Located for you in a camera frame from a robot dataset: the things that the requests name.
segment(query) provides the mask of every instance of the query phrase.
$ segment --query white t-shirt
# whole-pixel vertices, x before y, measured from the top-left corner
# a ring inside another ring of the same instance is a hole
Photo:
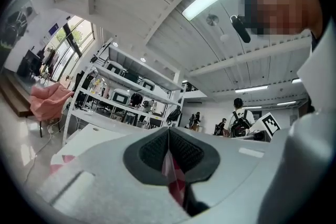
[[[236,113],[237,113],[238,118],[242,118],[244,116],[244,112],[245,112],[245,109],[237,109]],[[255,122],[253,114],[249,110],[247,110],[246,119],[248,120],[250,125],[253,125],[254,122]],[[235,116],[233,115],[233,113],[231,113],[230,116],[226,120],[226,123],[224,125],[224,129],[230,131],[230,128],[233,125],[233,123],[235,122],[235,120],[236,120]]]

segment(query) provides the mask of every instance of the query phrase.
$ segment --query neck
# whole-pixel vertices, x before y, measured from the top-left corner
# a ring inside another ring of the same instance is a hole
[[[323,30],[323,17],[320,1],[304,0],[303,8],[307,11],[305,28],[308,28],[316,39],[320,38]]]

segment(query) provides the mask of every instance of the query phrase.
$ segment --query chair leg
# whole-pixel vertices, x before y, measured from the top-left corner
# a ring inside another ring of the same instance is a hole
[[[42,121],[40,121],[40,136],[42,137]]]
[[[58,119],[58,123],[57,123],[57,125],[58,125],[58,132],[60,133],[61,132],[61,127],[59,126],[59,122],[60,122],[60,118]]]

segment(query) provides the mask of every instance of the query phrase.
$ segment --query person in white shirt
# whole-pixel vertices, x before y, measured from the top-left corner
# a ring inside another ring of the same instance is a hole
[[[235,107],[235,111],[236,111],[236,114],[238,116],[238,118],[242,118],[244,116],[244,113],[245,113],[245,109],[243,109],[243,101],[241,98],[236,98],[235,101],[233,102],[233,106]],[[246,119],[247,121],[249,122],[250,126],[252,126],[254,124],[254,117],[253,117],[253,114],[251,111],[247,110],[247,114],[246,114]],[[234,114],[231,113],[229,115],[229,117],[227,118],[227,121],[224,125],[224,136],[228,136],[229,135],[229,132],[231,130],[231,127],[233,125],[233,123],[235,122],[235,117],[234,117]]]

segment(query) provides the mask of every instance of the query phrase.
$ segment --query ceiling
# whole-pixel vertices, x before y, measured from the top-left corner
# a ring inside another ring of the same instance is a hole
[[[100,26],[106,36],[117,36],[121,50],[137,58],[145,56],[146,63],[164,75],[173,78],[182,70],[211,99],[265,84],[269,90],[242,97],[256,104],[306,97],[304,87],[290,81],[309,55],[309,31],[296,36],[252,36],[246,44],[229,19],[239,13],[238,0],[220,0],[189,22],[182,11],[193,1],[55,0],[59,9]],[[206,23],[208,14],[218,16],[217,26]],[[228,35],[224,43],[223,32]]]

